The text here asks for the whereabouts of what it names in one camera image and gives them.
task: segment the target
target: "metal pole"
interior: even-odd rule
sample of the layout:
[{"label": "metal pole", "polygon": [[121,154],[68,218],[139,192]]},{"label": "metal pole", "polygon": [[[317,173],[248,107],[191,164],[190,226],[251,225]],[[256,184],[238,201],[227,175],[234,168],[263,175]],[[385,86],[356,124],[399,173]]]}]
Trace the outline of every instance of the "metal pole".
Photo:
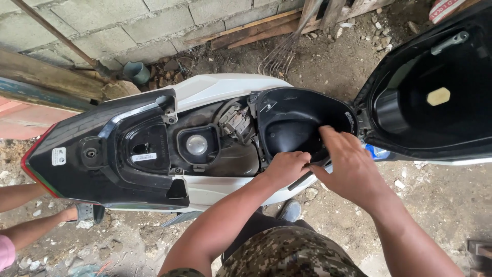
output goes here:
[{"label": "metal pole", "polygon": [[90,66],[92,66],[101,76],[103,77],[110,77],[111,71],[105,67],[103,64],[101,64],[100,61],[96,59],[92,59],[89,57],[86,53],[84,53],[82,50],[80,50],[79,47],[77,47],[73,42],[70,41],[70,39],[66,38],[62,33],[60,33],[53,25],[51,25],[48,21],[46,21],[44,18],[42,18],[33,8],[28,6],[23,0],[11,0],[19,6],[23,11],[25,11],[26,14],[28,14],[30,17],[32,17],[35,21],[37,21],[39,24],[41,24],[46,30],[48,30],[50,33],[52,33],[54,36],[56,36],[59,40],[61,40],[63,43],[65,43],[70,49],[72,49],[77,55],[79,55],[82,59],[84,59],[86,62],[89,63]]}]

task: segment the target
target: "pink sleeve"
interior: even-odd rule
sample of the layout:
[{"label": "pink sleeve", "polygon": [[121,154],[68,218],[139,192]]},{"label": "pink sleeve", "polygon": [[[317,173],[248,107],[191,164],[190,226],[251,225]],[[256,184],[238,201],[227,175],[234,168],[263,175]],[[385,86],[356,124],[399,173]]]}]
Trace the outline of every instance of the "pink sleeve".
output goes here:
[{"label": "pink sleeve", "polygon": [[15,260],[15,246],[4,235],[0,235],[0,271],[11,266]]}]

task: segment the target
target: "plastic bottle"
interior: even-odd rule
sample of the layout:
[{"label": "plastic bottle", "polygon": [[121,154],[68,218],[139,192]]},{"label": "plastic bottle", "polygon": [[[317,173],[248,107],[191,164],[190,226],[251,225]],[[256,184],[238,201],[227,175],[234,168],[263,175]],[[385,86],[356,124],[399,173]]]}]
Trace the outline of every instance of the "plastic bottle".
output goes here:
[{"label": "plastic bottle", "polygon": [[386,159],[391,154],[391,152],[388,150],[384,150],[367,143],[362,144],[362,147],[367,149],[371,153],[373,160]]}]

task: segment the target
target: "metal rake tines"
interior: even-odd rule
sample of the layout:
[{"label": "metal rake tines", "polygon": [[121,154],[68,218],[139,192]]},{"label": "metal rake tines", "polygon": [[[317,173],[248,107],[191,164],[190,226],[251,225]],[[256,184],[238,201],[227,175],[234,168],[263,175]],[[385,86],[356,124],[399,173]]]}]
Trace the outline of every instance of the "metal rake tines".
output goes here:
[{"label": "metal rake tines", "polygon": [[258,65],[258,73],[277,78],[287,78],[287,71],[296,53],[298,40],[298,36],[294,33],[275,47]]}]

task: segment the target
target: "tail light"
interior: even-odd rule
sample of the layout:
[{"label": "tail light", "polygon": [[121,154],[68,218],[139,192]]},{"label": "tail light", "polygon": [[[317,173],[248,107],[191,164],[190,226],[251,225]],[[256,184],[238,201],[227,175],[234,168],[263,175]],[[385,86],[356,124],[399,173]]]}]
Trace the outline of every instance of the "tail light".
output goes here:
[{"label": "tail light", "polygon": [[24,154],[21,160],[21,167],[24,172],[29,175],[34,181],[39,184],[42,184],[46,190],[55,198],[63,197],[52,185],[46,181],[43,176],[41,176],[38,172],[36,172],[30,165],[28,161],[28,157],[31,153],[36,149],[36,147],[43,141],[46,135],[56,126],[57,123],[53,124],[44,134],[34,143],[34,145],[29,148],[29,150]]}]

